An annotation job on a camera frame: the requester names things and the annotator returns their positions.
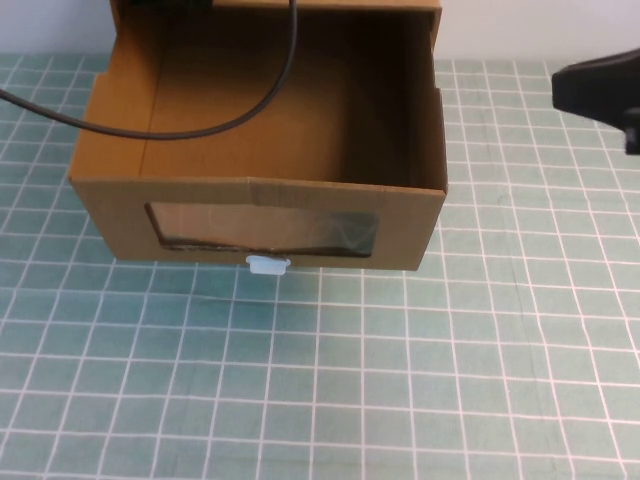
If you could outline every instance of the cable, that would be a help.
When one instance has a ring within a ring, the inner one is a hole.
[[[158,141],[170,141],[170,140],[189,140],[193,138],[208,137],[210,135],[216,135],[218,133],[226,132],[232,128],[238,127],[243,123],[248,122],[253,117],[261,113],[271,101],[280,93],[282,87],[286,83],[289,74],[291,73],[291,67],[293,66],[293,58],[296,52],[296,45],[298,41],[298,6],[296,0],[289,0],[289,50],[287,58],[282,67],[280,75],[276,80],[271,90],[264,96],[260,102],[256,104],[248,112],[240,115],[239,117],[230,120],[228,122],[216,125],[215,127],[204,128],[201,130],[192,130],[188,132],[138,132],[133,130],[125,130],[120,128],[108,127],[105,125],[98,125],[91,122],[85,122],[78,118],[70,117],[62,113],[55,112],[48,108],[36,105],[23,98],[17,97],[6,90],[0,89],[0,99],[12,103],[20,108],[28,110],[42,117],[54,120],[56,122],[64,123],[71,127],[80,128],[82,130],[88,130],[90,132],[101,133],[103,135],[110,135],[112,137],[132,138],[136,140],[158,140]]]

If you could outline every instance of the box front panel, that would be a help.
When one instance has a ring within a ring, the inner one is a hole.
[[[444,192],[299,182],[74,182],[116,257],[416,269]]]

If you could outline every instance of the green cutting mat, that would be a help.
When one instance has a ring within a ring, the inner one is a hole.
[[[104,57],[0,56],[81,116]],[[114,261],[77,132],[0,105],[0,480],[640,478],[640,165],[558,66],[438,62],[417,273]]]

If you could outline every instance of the white plastic clip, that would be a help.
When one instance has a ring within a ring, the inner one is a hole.
[[[291,260],[287,258],[270,258],[259,255],[249,255],[247,257],[249,270],[258,275],[284,275],[287,267],[291,265]]]

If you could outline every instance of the corrugated cardboard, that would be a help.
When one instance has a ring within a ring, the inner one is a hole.
[[[90,121],[183,131],[244,113],[287,47],[286,0],[167,18],[124,6]],[[220,135],[143,142],[82,132],[71,182],[122,259],[415,269],[447,188],[435,0],[300,0],[292,75]]]

